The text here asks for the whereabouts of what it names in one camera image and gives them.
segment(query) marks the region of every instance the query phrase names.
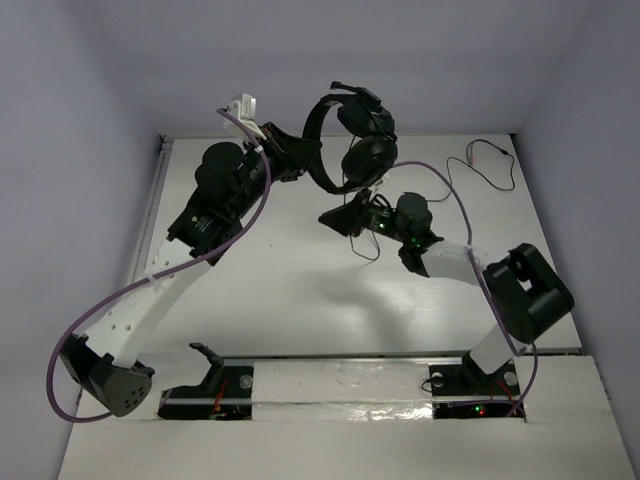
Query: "headphones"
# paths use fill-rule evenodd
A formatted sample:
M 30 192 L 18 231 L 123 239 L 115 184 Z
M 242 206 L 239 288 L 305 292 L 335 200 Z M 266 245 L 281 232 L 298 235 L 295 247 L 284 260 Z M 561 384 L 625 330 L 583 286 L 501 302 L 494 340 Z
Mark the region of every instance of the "headphones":
M 354 95 L 332 93 L 322 97 L 307 117 L 302 138 L 319 141 L 327 113 L 334 105 L 341 105 L 338 120 L 350 134 L 361 139 L 342 159 L 342 172 L 347 182 L 338 187 L 331 181 L 320 152 L 311 163 L 309 174 L 326 192 L 343 195 L 370 187 L 391 168 L 398 158 L 398 137 L 394 133 L 393 117 L 369 90 L 340 82 L 332 82 L 329 88 L 346 90 Z

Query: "screw hole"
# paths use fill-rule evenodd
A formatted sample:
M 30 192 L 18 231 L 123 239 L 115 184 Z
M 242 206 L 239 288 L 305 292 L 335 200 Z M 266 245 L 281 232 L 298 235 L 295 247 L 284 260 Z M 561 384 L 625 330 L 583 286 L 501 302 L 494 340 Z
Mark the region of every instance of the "screw hole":
M 444 385 L 444 380 L 440 372 L 435 372 L 433 375 L 431 375 L 431 385 L 433 385 L 435 388 L 440 388 Z
M 518 384 L 518 376 L 514 372 L 505 372 L 504 381 L 510 387 Z

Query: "gray wall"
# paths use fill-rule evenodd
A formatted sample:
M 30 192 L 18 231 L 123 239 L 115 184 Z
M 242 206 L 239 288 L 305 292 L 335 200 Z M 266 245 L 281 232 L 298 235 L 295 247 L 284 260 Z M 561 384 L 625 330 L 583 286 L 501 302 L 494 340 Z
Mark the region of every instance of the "gray wall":
M 215 107 L 240 91 L 300 131 L 332 80 L 368 86 L 403 133 L 515 132 L 591 3 L 89 1 L 168 134 L 222 132 Z
M 517 147 L 558 268 L 576 296 L 640 467 L 640 2 L 597 0 Z
M 94 20 L 82 18 L 81 3 L 0 2 L 0 477 L 6 479 L 57 477 L 71 427 L 48 407 L 46 362 L 81 310 L 122 282 L 156 158 L 155 131 L 98 43 Z M 77 390 L 65 375 L 57 382 L 73 411 Z

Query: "red wire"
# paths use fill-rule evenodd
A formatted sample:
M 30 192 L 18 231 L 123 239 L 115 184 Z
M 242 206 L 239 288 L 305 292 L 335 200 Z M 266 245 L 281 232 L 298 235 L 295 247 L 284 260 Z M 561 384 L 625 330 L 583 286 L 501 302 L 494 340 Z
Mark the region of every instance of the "red wire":
M 507 394 L 507 397 L 509 397 L 509 400 L 511 400 L 513 402 L 513 397 L 511 396 L 511 392 L 509 391 L 509 389 L 505 386 L 504 383 L 502 383 L 500 380 L 496 380 L 496 383 L 498 384 L 498 386 L 504 390 L 504 393 Z
M 213 402 L 213 412 L 211 412 L 212 415 L 215 415 L 220 410 L 220 405 L 218 404 L 220 403 L 220 400 L 224 396 L 224 389 L 227 387 L 228 382 L 229 382 L 228 378 L 225 378 L 224 381 L 222 382 L 222 387 L 220 387 L 220 391 L 216 395 L 216 398 Z

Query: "ear cup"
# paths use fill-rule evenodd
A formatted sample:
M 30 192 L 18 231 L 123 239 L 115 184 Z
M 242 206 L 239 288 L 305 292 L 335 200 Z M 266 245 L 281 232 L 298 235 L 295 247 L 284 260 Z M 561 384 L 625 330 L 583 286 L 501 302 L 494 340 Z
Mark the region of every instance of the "ear cup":
M 351 135 L 360 138 L 380 134 L 392 135 L 396 128 L 395 121 L 387 109 L 369 110 L 357 98 L 338 108 L 338 120 Z
M 338 108 L 338 120 L 351 135 L 364 138 L 379 133 L 369 111 L 357 99 Z
M 356 143 L 342 159 L 344 176 L 364 187 L 381 178 L 398 158 L 398 147 L 389 137 L 369 136 Z

